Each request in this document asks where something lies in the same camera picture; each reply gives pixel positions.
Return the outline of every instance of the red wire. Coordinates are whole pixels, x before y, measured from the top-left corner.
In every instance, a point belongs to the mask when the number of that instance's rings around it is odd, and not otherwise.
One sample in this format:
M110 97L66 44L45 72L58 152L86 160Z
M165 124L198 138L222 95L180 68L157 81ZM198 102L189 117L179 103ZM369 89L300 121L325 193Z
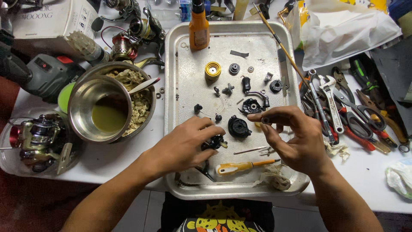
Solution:
M108 47L110 47L110 49L112 49L112 47L109 46L109 45L106 43L106 41L103 39L103 32L104 32L106 29L108 29L109 27L115 27L115 28L118 28L118 29L122 29L122 30L123 30L124 32L126 32L126 33L127 33L127 31L124 30L123 28L119 27L119 26L107 26L107 27L105 27L105 28L102 30L102 32L100 33L100 37L102 38L103 42L104 42Z

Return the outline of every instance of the metal tray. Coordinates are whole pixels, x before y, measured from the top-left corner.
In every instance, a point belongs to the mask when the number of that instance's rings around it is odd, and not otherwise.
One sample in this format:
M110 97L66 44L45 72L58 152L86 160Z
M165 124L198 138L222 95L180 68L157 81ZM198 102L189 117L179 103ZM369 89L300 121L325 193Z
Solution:
M269 24L289 53L293 55L292 40L287 29L274 21L269 21ZM236 103L242 98L245 100L248 98L257 99L261 105L263 104L262 99L258 96L244 95L241 83L242 75L250 78L252 91L266 90L271 107L285 105L301 107L297 75L289 61L287 67L290 88L286 97L283 97L282 91L274 94L269 89L270 82L266 84L263 81L268 72L273 74L272 80L281 79L276 42L266 26L261 21L210 22L209 47L199 51L191 51L185 47L185 44L189 45L188 25L189 23L179 24L172 28L166 36L164 134L167 135L177 125L194 116L193 107L196 104L201 104L202 111L206 114L218 113L222 109L223 103L220 98L215 96L213 87L217 86L223 90L230 83L235 86L235 89L230 96L222 94L226 107L220 114L223 117L222 121L217 123L226 130L225 141L228 141L229 147L227 149L220 148L219 153L209 159L210 172L214 174L214 167L221 163L254 162L279 158L277 153L271 153L269 157L260 156L260 151L233 155L233 152L236 151L267 145L265 135L260 128L249 122L246 116L238 110L243 101L239 104ZM249 53L249 56L242 58L231 55L230 50ZM222 67L219 79L212 84L207 83L204 77L205 65L210 61L218 62ZM235 76L229 73L229 65L232 63L237 63L240 66L240 71ZM247 71L250 66L254 68L252 73ZM249 129L252 130L251 136L237 139L228 133L227 123L233 115L247 122ZM209 117L202 113L199 116ZM293 134L290 128L285 128L281 137L285 141L291 139ZM211 182L192 168L181 173L181 180L185 183L197 184L197 186L178 186L174 180L174 173L165 176L165 180L174 196L186 200L295 195L302 192L309 184L309 178L305 174L286 167L282 168L282 173L290 179L291 187L288 190L280 191L266 185L252 187L261 172L262 168L256 167L231 176L218 177L215 175L217 182Z

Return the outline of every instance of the hand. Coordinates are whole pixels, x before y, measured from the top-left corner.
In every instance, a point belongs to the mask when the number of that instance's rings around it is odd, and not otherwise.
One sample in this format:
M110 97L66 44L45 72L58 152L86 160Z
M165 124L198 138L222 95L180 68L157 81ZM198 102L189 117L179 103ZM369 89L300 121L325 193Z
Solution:
M267 124L260 124L266 141L292 169L308 176L320 175L333 163L326 155L321 131L321 123L306 116L298 107L274 107L262 114L249 114L252 122L260 122L262 117L276 123L276 130ZM295 137L285 142L279 136L283 126L290 126Z
M154 147L143 152L135 162L139 169L155 178L184 171L216 154L217 151L213 149L200 152L200 145L215 135L224 134L225 130L215 126L209 118L194 116L176 126Z

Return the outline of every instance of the white table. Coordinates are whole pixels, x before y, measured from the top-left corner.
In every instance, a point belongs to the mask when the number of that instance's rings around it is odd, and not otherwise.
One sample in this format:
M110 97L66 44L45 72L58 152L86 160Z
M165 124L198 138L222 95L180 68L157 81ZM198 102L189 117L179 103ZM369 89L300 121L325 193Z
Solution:
M276 0L271 4L270 16L272 20L277 20L280 22L280 19L277 18L277 12L283 8L285 2L286 0ZM144 2L139 1L139 3L141 8L143 8ZM118 15L118 12L102 5L99 15L102 14L109 18L115 18ZM250 16L250 14L247 11L245 18L248 16ZM161 24L166 31L177 23L179 23L178 20L161 21ZM105 22L105 26L108 25L114 24ZM117 23L115 25L127 28L127 24ZM104 32L103 36L106 41L111 42L111 37L117 33L118 32L116 30L110 28ZM106 47L100 39L100 33L97 33L95 40L103 48ZM144 51L142 52L142 49L139 52L140 53L137 60L153 56L153 53L145 54ZM302 57L297 56L296 60L298 64L302 63ZM321 68L317 71L319 74L329 74L331 68L332 67ZM163 68L159 69L158 66L149 65L143 70L152 77L157 76L161 78L161 81L155 84L157 92L160 87L164 87ZM350 88L354 92L355 89L359 88L359 85L351 75L348 75L347 72L344 72L344 74ZM360 104L358 98L355 97L355 99L356 103ZM26 91L20 89L16 104L14 106L14 112L24 111L30 107L55 108L56 105L46 104L42 102L39 97L32 96ZM396 142L398 142L392 129L387 127L386 130L388 134ZM143 151L155 145L163 137L163 133L164 96L157 100L153 117L146 128L140 134L133 137L130 141L113 145L89 144L87 145L85 153L80 157L79 163L66 173L57 177L48 175L39 177L77 182L86 181L90 183L104 183L124 170ZM345 179L365 199L369 207L373 211L412 213L412 200L408 200L398 195L394 190L388 187L385 177L385 169L392 162L404 159L405 157L410 157L411 153L403 154L398 150L395 150L388 155L384 155L378 151L367 153L358 143L352 141L344 135L340 137L340 141L349 145L351 156L345 163L342 163L342 159L339 156L333 157L332 161ZM158 179L148 184L146 189L166 191L162 179ZM258 200L272 201L274 206L314 211L318 210L317 207L315 207L315 195L312 184L310 184L301 194L296 196L261 198Z

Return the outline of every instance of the orange bottle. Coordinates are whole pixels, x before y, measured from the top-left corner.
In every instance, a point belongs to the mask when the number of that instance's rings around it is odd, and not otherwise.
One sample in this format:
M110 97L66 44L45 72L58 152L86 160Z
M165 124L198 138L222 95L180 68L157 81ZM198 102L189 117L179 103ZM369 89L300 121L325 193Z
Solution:
M192 49L209 46L209 22L206 20L204 0L192 0L192 21L189 23L189 44Z

